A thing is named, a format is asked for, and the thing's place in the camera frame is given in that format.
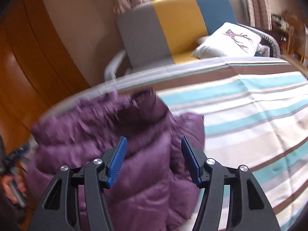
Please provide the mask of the grey yellow blue headboard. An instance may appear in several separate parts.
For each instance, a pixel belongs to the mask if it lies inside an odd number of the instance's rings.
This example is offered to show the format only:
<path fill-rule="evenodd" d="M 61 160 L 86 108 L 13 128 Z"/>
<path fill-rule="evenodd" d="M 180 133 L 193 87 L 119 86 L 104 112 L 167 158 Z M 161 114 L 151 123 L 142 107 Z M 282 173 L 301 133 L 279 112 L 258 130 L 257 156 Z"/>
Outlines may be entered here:
<path fill-rule="evenodd" d="M 121 14 L 116 26 L 134 73 L 192 61 L 196 40 L 236 24 L 230 0 L 154 0 Z"/>

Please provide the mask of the white printed pillow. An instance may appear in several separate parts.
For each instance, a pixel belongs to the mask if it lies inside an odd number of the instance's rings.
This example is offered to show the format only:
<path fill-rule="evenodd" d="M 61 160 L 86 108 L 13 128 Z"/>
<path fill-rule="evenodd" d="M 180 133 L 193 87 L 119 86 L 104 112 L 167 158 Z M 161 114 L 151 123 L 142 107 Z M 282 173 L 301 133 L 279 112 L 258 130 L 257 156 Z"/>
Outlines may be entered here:
<path fill-rule="evenodd" d="M 255 55 L 260 42 L 261 37 L 251 30 L 238 24 L 224 23 L 211 35 L 196 40 L 198 47 L 193 50 L 191 57 L 250 57 Z"/>

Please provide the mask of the striped bed sheet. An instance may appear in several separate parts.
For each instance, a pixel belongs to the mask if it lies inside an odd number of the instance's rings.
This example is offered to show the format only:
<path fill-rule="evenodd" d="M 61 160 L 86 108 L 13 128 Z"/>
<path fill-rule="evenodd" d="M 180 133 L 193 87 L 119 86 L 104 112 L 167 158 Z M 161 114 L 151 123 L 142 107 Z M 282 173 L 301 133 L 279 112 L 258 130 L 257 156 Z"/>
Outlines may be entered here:
<path fill-rule="evenodd" d="M 76 94 L 39 121 L 81 100 L 153 89 L 175 115 L 204 119 L 205 154 L 223 166 L 246 165 L 264 190 L 281 230 L 293 230 L 307 206 L 307 76 L 280 59 L 197 60 L 141 71 Z M 190 219 L 178 230 L 191 230 Z"/>

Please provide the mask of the wooden wardrobe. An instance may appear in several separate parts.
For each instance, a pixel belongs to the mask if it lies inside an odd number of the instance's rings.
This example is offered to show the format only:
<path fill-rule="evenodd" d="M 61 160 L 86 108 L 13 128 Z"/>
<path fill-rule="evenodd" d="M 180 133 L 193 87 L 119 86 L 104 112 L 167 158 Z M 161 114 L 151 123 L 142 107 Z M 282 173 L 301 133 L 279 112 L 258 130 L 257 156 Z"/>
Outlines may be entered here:
<path fill-rule="evenodd" d="M 7 151 L 28 140 L 50 107 L 88 89 L 43 0 L 12 0 L 1 16 L 1 137 Z"/>

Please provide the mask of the grey round baby nest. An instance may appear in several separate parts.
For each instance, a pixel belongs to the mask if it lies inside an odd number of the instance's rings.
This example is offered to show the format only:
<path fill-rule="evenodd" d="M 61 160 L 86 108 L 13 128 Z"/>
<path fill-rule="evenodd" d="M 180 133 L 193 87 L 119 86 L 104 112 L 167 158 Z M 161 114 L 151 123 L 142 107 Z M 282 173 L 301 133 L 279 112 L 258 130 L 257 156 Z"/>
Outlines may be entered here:
<path fill-rule="evenodd" d="M 266 41 L 269 44 L 269 48 L 270 48 L 270 57 L 273 58 L 280 58 L 281 57 L 281 51 L 280 51 L 280 47 L 278 42 L 275 40 L 274 37 L 272 37 L 271 35 L 269 35 L 268 33 L 265 33 L 259 29 L 244 25 L 244 24 L 239 24 L 240 26 L 247 28 L 248 30 L 251 30 L 252 32 L 258 34 L 261 38 L 262 41 Z"/>

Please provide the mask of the purple down jacket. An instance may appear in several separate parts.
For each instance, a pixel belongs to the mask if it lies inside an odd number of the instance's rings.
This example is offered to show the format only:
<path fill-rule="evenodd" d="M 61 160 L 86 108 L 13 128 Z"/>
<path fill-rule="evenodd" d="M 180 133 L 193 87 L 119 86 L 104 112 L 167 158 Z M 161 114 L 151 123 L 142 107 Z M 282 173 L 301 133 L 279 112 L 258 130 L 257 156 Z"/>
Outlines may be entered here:
<path fill-rule="evenodd" d="M 32 194 L 42 196 L 62 165 L 87 165 L 127 139 L 116 184 L 105 192 L 115 230 L 178 230 L 191 218 L 199 189 L 185 167 L 181 140 L 205 145 L 204 119 L 173 115 L 153 89 L 107 93 L 32 127 L 38 148 L 27 165 Z"/>

